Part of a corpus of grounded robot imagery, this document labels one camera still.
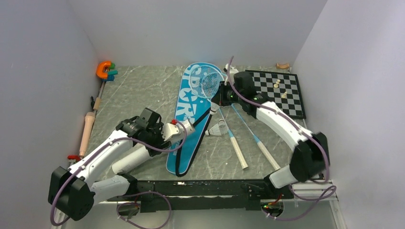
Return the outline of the white shuttlecock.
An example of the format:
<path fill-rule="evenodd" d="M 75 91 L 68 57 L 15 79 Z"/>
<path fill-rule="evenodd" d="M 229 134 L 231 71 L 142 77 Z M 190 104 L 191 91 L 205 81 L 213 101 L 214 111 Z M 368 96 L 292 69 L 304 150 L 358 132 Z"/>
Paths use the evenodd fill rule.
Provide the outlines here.
<path fill-rule="evenodd" d="M 216 112 L 218 111 L 219 107 L 220 107 L 220 106 L 219 106 L 218 104 L 216 104 L 216 103 L 211 103 L 211 106 L 210 106 L 210 114 L 211 114 L 211 115 L 216 114 Z"/>
<path fill-rule="evenodd" d="M 211 136 L 211 135 L 221 136 L 221 134 L 219 133 L 218 125 L 214 125 L 209 130 L 206 130 L 205 135 L 206 136 Z"/>
<path fill-rule="evenodd" d="M 223 120 L 223 119 L 220 119 L 220 120 L 219 120 L 219 122 L 218 122 L 218 129 L 219 129 L 219 133 L 220 133 L 221 135 L 224 135 L 224 134 L 227 133 L 227 131 L 228 131 L 228 126 L 227 126 L 225 120 Z"/>

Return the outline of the blue badminton racket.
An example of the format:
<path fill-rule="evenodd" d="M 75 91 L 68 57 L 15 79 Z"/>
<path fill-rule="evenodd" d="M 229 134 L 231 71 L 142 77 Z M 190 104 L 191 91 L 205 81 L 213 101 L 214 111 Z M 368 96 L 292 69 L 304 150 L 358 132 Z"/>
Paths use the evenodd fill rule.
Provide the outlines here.
<path fill-rule="evenodd" d="M 217 91 L 217 87 L 215 87 L 215 83 L 219 83 L 223 77 L 216 77 L 214 76 L 214 73 L 211 73 L 209 75 L 206 75 L 205 77 L 203 77 L 202 79 L 202 84 L 201 84 L 201 89 L 202 89 L 202 93 L 204 96 L 208 96 L 208 95 L 214 95 L 214 93 Z M 247 79 L 242 79 L 241 83 L 239 84 L 239 86 L 241 86 L 241 88 L 245 88 L 247 89 L 248 92 L 252 92 L 255 90 L 255 86 L 253 83 L 253 80 L 250 78 L 250 76 L 248 76 Z M 279 170 L 281 169 L 281 167 L 279 166 L 279 164 L 277 163 L 277 161 L 274 159 L 274 157 L 270 154 L 270 152 L 267 150 L 267 148 L 265 147 L 265 145 L 262 143 L 262 141 L 254 134 L 254 132 L 251 130 L 251 128 L 248 126 L 248 124 L 246 123 L 246 121 L 243 119 L 243 117 L 239 114 L 239 112 L 236 110 L 234 105 L 231 105 L 231 107 L 233 108 L 233 110 L 235 111 L 235 113 L 238 115 L 238 117 L 241 119 L 242 123 L 246 126 L 246 128 L 248 129 L 248 131 L 250 132 L 250 134 L 253 136 L 257 146 L 259 147 L 260 151 L 265 155 L 266 159 L 270 162 L 271 166 L 275 169 L 275 170 Z M 221 109 L 219 108 L 218 111 L 220 112 L 220 115 L 222 117 L 223 120 L 225 120 L 225 117 L 221 111 Z M 234 150 L 237 154 L 237 157 L 239 159 L 239 162 L 242 166 L 242 169 L 246 169 L 248 168 L 248 164 L 245 160 L 245 157 L 240 149 L 240 146 L 235 138 L 235 136 L 233 135 L 232 131 L 230 130 L 229 126 L 228 126 L 228 135 L 230 137 L 231 143 L 234 147 Z"/>
<path fill-rule="evenodd" d="M 192 92 L 203 99 L 211 100 L 219 89 L 220 82 L 223 81 L 223 74 L 210 65 L 193 65 L 189 73 L 189 86 Z M 234 150 L 237 154 L 242 169 L 248 168 L 248 164 L 236 141 L 232 131 L 229 129 L 224 116 L 221 116 L 219 123 L 205 133 L 207 135 L 228 134 Z"/>

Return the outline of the blue badminton racket front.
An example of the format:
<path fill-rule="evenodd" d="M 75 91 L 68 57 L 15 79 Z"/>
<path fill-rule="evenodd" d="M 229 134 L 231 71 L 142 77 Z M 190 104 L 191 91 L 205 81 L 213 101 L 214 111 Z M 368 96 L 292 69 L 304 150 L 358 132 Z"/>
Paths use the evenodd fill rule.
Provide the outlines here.
<path fill-rule="evenodd" d="M 189 86 L 192 92 L 203 99 L 211 100 L 219 89 L 220 82 L 223 81 L 223 74 L 210 65 L 193 65 L 189 73 Z M 229 129 L 224 116 L 221 116 L 219 123 L 205 133 L 207 135 L 228 134 L 234 150 L 237 154 L 242 169 L 248 168 L 248 164 L 236 141 L 232 131 Z"/>

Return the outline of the blue racket carry bag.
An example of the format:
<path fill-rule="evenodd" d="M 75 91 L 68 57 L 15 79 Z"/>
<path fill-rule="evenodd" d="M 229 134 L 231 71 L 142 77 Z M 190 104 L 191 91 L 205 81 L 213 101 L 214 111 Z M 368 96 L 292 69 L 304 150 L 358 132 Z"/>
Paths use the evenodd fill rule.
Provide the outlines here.
<path fill-rule="evenodd" d="M 180 141 L 172 146 L 174 149 L 182 144 L 180 149 L 169 152 L 166 161 L 168 172 L 178 177 L 188 172 L 212 117 L 211 96 L 215 94 L 222 80 L 221 70 L 211 63 L 193 63 L 184 71 L 174 119 L 181 121 L 187 128 L 187 136 L 185 141 L 184 137 L 180 137 Z"/>

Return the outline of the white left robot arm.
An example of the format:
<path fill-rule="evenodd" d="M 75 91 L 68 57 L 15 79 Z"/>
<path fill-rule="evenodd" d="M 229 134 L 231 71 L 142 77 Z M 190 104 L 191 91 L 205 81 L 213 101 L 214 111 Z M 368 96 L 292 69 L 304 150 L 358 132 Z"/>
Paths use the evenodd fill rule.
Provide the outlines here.
<path fill-rule="evenodd" d="M 137 157 L 140 163 L 167 149 L 170 143 L 162 138 L 163 126 L 160 114 L 144 108 L 139 116 L 121 121 L 100 146 L 79 162 L 68 168 L 55 169 L 48 194 L 52 224 L 58 225 L 54 220 L 56 209 L 78 221 L 99 202 L 119 196 L 132 200 L 139 192 L 138 180 L 133 176 L 118 172 L 102 181 L 97 181 L 97 178 L 118 156 L 138 143 L 146 144 Z"/>

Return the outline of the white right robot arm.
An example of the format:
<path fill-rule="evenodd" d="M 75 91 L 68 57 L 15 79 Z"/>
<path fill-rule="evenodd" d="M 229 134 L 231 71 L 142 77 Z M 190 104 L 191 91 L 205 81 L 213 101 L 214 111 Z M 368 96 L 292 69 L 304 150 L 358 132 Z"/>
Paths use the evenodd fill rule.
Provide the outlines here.
<path fill-rule="evenodd" d="M 226 80 L 215 83 L 210 99 L 214 111 L 220 106 L 241 105 L 248 115 L 270 127 L 292 150 L 290 163 L 265 177 L 263 192 L 267 197 L 275 198 L 282 188 L 310 180 L 322 171 L 326 172 L 326 178 L 329 177 L 326 136 L 300 126 L 266 93 L 259 93 L 248 72 L 238 72 L 233 77 L 227 75 Z"/>

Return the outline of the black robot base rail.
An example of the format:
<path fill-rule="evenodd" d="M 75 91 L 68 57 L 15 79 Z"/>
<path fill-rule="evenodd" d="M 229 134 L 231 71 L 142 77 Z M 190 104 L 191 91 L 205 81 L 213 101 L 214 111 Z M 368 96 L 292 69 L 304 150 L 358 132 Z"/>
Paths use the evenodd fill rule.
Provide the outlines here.
<path fill-rule="evenodd" d="M 109 198 L 109 201 L 136 200 L 142 213 L 151 213 L 169 209 L 260 210 L 267 203 L 293 197 L 288 187 L 270 188 L 263 179 L 140 180 L 134 192 L 126 197 Z"/>

